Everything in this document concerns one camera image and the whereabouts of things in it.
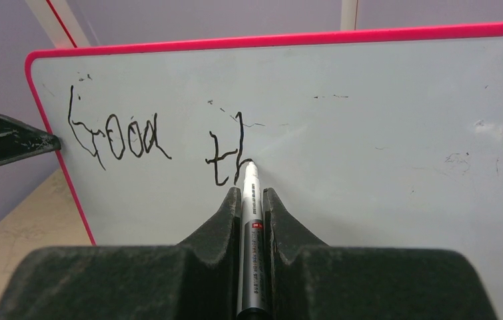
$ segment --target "silver marker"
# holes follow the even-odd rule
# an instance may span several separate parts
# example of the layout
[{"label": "silver marker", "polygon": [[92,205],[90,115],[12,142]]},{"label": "silver marker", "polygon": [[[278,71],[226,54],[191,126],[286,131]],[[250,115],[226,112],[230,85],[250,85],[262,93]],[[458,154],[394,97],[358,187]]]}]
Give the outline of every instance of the silver marker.
[{"label": "silver marker", "polygon": [[269,319],[264,270],[262,190],[257,167],[245,168],[242,192],[237,319]]}]

